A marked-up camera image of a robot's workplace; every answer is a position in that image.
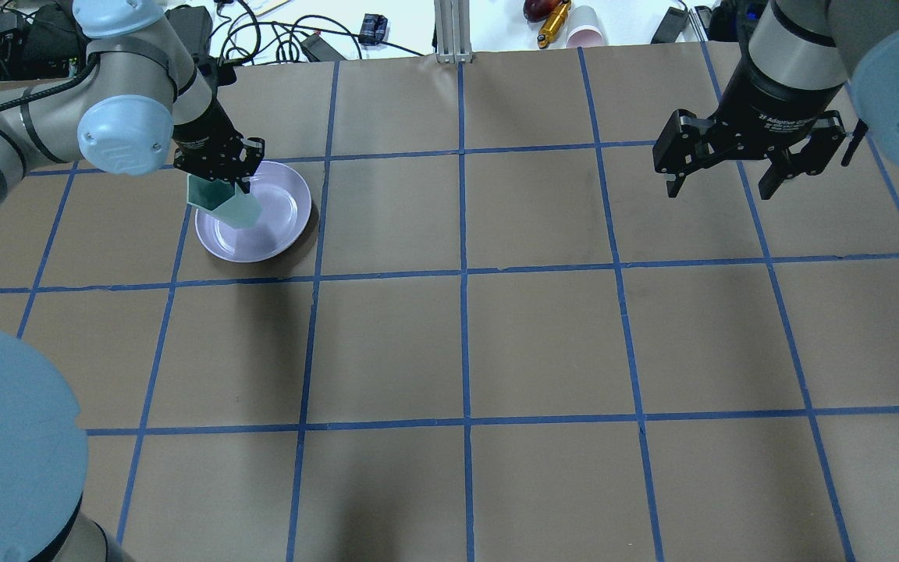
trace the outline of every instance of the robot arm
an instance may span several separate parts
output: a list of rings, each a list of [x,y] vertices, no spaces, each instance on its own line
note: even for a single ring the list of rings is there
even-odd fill
[[[856,136],[868,125],[899,164],[899,0],[772,0],[717,110],[699,119],[678,109],[654,145],[668,196],[724,160],[770,160],[762,199],[796,175],[820,174],[845,139],[840,115],[826,108],[849,78]]]
[[[154,0],[76,0],[86,35],[87,75],[0,93],[0,205],[29,171],[84,156],[111,173],[159,169],[175,140],[175,167],[247,192],[264,153],[229,120]]]

